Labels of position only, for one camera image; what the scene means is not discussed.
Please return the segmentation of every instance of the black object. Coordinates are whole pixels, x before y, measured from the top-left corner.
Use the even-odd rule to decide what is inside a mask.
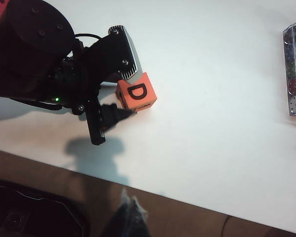
[[[132,199],[119,207],[101,237],[150,237],[137,199]]]
[[[75,38],[79,36],[98,41],[84,47]],[[0,97],[49,110],[70,108],[74,115],[86,112],[95,145],[105,142],[102,128],[132,114],[103,108],[100,84],[119,79],[134,83],[141,75],[123,26],[111,27],[103,38],[75,35],[67,19],[42,0],[10,0],[0,19]]]
[[[89,223],[63,197],[0,181],[0,236],[87,237]]]

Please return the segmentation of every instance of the wooden block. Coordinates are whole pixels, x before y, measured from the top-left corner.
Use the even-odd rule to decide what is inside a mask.
[[[157,100],[147,73],[143,73],[143,76],[133,85],[119,80],[116,95],[123,108],[136,112],[151,107]]]

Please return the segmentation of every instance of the blue disc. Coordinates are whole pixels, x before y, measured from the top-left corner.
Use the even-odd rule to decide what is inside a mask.
[[[292,43],[285,44],[284,50],[285,50],[285,58],[287,61],[292,62],[296,59],[294,45]]]

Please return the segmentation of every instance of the cable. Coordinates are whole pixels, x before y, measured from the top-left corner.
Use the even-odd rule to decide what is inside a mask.
[[[96,38],[98,40],[102,39],[101,37],[99,37],[97,35],[94,35],[94,34],[76,34],[76,35],[74,35],[74,37],[81,37],[81,36],[93,37],[93,38]]]
[[[225,225],[227,224],[227,221],[231,218],[232,216],[227,216],[227,218],[225,219],[225,222],[222,225],[222,233],[221,233],[221,237],[223,237],[223,231],[225,230]]]
[[[46,110],[57,111],[62,109],[61,105],[46,104],[38,101],[27,101],[27,100],[17,100],[17,99],[12,99],[12,100],[26,104],[26,105],[31,105],[31,106],[39,107],[42,109],[46,109]]]

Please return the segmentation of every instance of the screw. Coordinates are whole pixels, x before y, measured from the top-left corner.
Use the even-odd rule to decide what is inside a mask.
[[[113,32],[114,35],[118,35],[118,30],[117,30],[117,28],[113,29],[112,32]]]
[[[38,32],[38,34],[40,35],[40,36],[42,36],[42,37],[44,37],[46,34],[45,34],[45,31],[43,31],[43,30],[40,30],[39,32]]]
[[[37,13],[38,13],[38,10],[37,10],[36,8],[34,8],[34,7],[31,9],[31,11],[32,11],[32,13],[34,13],[34,14],[37,14]]]
[[[64,29],[64,27],[63,27],[62,25],[58,24],[58,25],[57,25],[57,29],[61,31],[61,30]]]
[[[78,106],[78,110],[79,110],[79,111],[84,111],[84,105],[79,105],[79,106]]]
[[[124,59],[124,60],[122,61],[122,63],[123,63],[125,66],[128,65],[128,61],[127,61],[126,59]]]

